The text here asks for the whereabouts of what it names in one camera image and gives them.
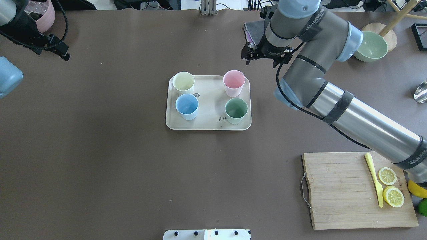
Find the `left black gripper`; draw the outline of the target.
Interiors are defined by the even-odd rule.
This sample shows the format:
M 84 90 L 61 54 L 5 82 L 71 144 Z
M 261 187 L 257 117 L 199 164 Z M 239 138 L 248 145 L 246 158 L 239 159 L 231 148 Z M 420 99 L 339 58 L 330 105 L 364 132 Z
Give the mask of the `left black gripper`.
M 36 25 L 36 21 L 24 11 L 27 0 L 2 0 L 0 4 L 0 33 L 16 45 L 22 45 L 40 55 L 43 50 L 55 53 L 64 61 L 70 59 L 68 45 L 63 41 L 68 34 L 68 19 L 60 4 L 56 1 L 65 20 L 65 32 L 61 39 L 54 34 L 44 35 Z

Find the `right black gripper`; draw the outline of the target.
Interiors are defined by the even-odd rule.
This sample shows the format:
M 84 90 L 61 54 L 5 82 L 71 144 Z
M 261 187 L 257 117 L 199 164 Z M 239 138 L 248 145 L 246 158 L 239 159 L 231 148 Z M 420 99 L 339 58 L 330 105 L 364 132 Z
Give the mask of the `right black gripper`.
M 264 21 L 264 34 L 258 45 L 245 43 L 242 48 L 242 59 L 246 60 L 246 65 L 249 65 L 250 61 L 258 59 L 272 59 L 273 68 L 280 63 L 289 62 L 292 48 L 288 47 L 288 45 L 293 40 L 293 37 L 285 38 L 280 36 L 277 30 L 273 30 L 271 20 L 276 9 L 277 5 L 264 6 L 261 9 L 260 17 Z

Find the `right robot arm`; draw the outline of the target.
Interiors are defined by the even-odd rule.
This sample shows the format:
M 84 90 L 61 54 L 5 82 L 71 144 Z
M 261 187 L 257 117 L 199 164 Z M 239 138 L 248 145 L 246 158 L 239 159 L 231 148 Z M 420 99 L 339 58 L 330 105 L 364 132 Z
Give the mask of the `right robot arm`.
M 276 96 L 287 105 L 343 132 L 407 172 L 426 187 L 426 138 L 381 114 L 354 94 L 325 79 L 335 61 L 346 61 L 361 46 L 362 32 L 321 5 L 319 0 L 279 0 L 263 7 L 256 32 L 261 39 L 242 51 L 247 61 L 286 61 L 286 49 L 298 38 L 304 46 L 277 81 Z

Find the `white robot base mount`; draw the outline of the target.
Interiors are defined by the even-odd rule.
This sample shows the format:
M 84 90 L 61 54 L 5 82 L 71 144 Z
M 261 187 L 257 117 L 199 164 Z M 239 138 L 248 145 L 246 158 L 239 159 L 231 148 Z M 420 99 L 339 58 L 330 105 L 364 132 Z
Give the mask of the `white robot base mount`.
M 167 230 L 163 240 L 250 240 L 247 229 L 183 229 Z

